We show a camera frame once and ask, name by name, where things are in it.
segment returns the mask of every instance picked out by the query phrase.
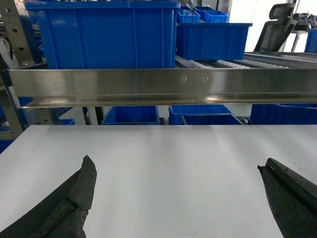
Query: white tabletop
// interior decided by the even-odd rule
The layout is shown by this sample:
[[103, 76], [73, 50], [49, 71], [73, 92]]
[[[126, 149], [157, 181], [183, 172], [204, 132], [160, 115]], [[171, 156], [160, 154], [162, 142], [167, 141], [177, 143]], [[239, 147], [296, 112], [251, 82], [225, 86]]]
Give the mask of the white tabletop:
[[257, 165], [317, 183], [317, 126], [31, 126], [0, 155], [0, 231], [80, 169], [87, 238], [282, 238]]

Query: office chair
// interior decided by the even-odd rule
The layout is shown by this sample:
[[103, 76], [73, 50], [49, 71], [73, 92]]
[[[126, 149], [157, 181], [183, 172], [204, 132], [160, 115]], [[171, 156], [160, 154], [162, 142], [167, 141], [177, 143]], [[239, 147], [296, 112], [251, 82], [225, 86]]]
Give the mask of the office chair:
[[277, 21], [265, 23], [254, 52], [279, 50], [297, 24], [291, 17], [294, 7], [294, 3], [276, 4], [272, 7], [269, 18]]

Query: blue storage crate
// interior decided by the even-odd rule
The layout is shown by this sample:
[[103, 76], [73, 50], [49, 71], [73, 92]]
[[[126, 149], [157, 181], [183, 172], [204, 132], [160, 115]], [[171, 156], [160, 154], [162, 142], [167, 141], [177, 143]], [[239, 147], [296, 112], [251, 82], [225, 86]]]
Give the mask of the blue storage crate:
[[187, 60], [242, 60], [252, 23], [180, 23], [177, 52]]
[[181, 9], [177, 11], [177, 22], [199, 22], [200, 15], [191, 10], [189, 7], [181, 6]]
[[229, 15], [222, 11], [203, 11], [202, 18], [205, 22], [226, 23]]
[[27, 2], [51, 69], [174, 68], [177, 1]]
[[0, 154], [10, 145], [14, 140], [0, 140]]
[[200, 12], [202, 12], [202, 11], [215, 11], [215, 10], [208, 7], [208, 6], [196, 6], [195, 11], [198, 12], [198, 14], [200, 14]]
[[74, 119], [61, 119], [60, 120], [61, 125], [75, 125]]
[[23, 106], [29, 104], [30, 102], [32, 102], [32, 98], [30, 98], [30, 97], [18, 97], [18, 99], [19, 99], [21, 107], [23, 107]]
[[306, 53], [317, 53], [317, 29], [308, 30], [308, 36], [305, 46]]
[[317, 124], [317, 104], [254, 104], [253, 124]]
[[101, 125], [159, 125], [158, 107], [111, 107]]
[[232, 114], [232, 112], [224, 105], [174, 105], [169, 106], [168, 111], [170, 125], [183, 125], [182, 116]]
[[233, 115], [182, 116], [184, 125], [243, 125]]

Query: chair backrest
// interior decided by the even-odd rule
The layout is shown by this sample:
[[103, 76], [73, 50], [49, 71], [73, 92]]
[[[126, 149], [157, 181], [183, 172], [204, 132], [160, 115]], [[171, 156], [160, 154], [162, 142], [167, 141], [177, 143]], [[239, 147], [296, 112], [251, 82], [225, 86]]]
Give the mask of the chair backrest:
[[278, 20], [265, 23], [255, 52], [279, 50], [297, 24], [297, 21], [291, 17], [294, 7], [294, 3], [276, 4], [272, 7], [269, 18]]
[[295, 3], [275, 4], [269, 12], [268, 16], [271, 20], [292, 16], [294, 7]]

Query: stainless steel rail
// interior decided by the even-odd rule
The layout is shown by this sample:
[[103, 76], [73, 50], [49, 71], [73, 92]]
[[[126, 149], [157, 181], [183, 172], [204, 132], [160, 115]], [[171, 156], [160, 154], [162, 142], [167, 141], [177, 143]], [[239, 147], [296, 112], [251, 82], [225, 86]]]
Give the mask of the stainless steel rail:
[[317, 68], [12, 69], [28, 107], [317, 102]]

